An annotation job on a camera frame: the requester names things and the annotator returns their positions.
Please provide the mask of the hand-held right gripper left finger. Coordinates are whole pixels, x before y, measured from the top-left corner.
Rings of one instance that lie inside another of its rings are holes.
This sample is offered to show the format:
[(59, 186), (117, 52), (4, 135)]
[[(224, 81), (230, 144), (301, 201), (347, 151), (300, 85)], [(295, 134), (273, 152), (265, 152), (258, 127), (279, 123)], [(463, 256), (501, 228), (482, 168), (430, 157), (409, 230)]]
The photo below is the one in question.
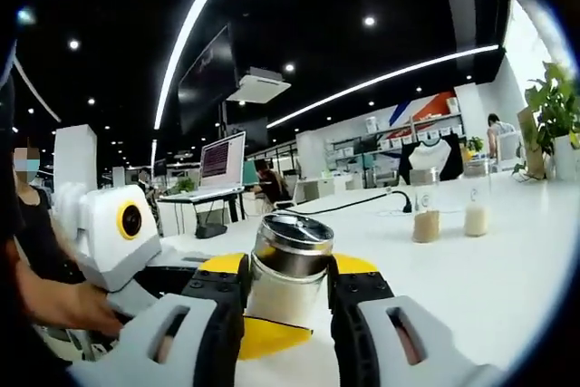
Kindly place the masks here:
[(79, 386), (231, 386), (249, 282), (246, 254), (213, 256), (126, 323), (112, 351), (67, 371)]

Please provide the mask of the person's left hand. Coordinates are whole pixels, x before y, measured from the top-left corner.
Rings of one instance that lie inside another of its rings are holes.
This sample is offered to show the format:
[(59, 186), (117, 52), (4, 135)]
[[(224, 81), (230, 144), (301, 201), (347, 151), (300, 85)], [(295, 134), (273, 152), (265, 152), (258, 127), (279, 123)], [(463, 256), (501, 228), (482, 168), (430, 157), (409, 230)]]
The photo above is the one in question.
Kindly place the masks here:
[(122, 324), (109, 306), (107, 295), (88, 282), (56, 287), (55, 322), (60, 326), (117, 337)]

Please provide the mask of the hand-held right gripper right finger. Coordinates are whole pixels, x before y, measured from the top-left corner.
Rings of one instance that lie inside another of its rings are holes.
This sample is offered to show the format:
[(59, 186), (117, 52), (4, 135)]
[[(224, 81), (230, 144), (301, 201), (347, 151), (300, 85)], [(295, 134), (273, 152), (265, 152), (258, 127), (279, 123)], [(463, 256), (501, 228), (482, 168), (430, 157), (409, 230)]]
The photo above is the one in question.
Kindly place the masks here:
[(391, 291), (376, 266), (334, 254), (328, 266), (331, 336), (342, 386), (498, 386), (452, 331), (412, 298)]

